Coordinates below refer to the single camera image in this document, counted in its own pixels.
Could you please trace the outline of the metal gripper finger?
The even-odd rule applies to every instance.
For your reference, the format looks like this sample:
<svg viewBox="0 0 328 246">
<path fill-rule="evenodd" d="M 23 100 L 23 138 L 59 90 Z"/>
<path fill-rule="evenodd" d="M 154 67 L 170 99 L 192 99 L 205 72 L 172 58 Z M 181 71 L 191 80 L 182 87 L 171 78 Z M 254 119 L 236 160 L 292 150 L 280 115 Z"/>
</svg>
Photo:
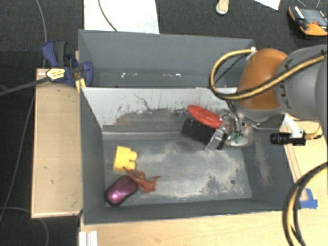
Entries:
<svg viewBox="0 0 328 246">
<path fill-rule="evenodd" d="M 222 130 L 217 129 L 206 146 L 206 150 L 215 151 L 222 149 Z"/>
<path fill-rule="evenodd" d="M 221 142 L 218 144 L 218 146 L 216 148 L 217 150 L 221 150 L 223 148 L 226 138 L 227 138 L 227 136 L 225 134 L 222 135 Z"/>
</svg>

